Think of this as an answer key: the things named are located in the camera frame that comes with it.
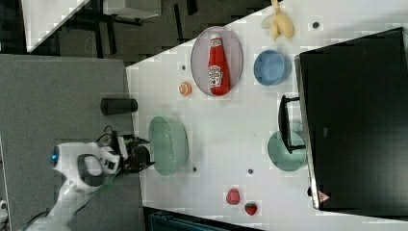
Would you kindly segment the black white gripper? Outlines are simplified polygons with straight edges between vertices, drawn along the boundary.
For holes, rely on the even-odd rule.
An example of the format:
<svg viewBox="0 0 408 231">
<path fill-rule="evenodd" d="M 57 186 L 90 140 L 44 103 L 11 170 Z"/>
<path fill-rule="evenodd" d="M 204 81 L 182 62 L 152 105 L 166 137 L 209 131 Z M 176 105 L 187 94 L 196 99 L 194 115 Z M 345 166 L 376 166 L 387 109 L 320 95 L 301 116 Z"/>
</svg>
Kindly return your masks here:
<svg viewBox="0 0 408 231">
<path fill-rule="evenodd" d="M 150 141 L 134 135 L 120 136 L 112 132 L 110 147 L 119 156 L 119 173 L 139 173 L 154 165 L 151 154 L 146 147 Z"/>
</svg>

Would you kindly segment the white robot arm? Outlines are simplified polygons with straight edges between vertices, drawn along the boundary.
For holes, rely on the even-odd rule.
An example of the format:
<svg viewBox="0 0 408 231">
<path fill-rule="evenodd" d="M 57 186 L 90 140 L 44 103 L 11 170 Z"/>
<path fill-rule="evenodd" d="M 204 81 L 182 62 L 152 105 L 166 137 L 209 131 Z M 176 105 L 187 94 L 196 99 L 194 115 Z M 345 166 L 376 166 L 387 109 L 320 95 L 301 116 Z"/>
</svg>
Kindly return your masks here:
<svg viewBox="0 0 408 231">
<path fill-rule="evenodd" d="M 146 139 L 112 131 L 93 142 L 56 145 L 53 169 L 64 177 L 56 203 L 19 231 L 71 231 L 70 221 L 104 185 L 120 174 L 138 173 L 154 164 L 148 144 Z"/>
</svg>

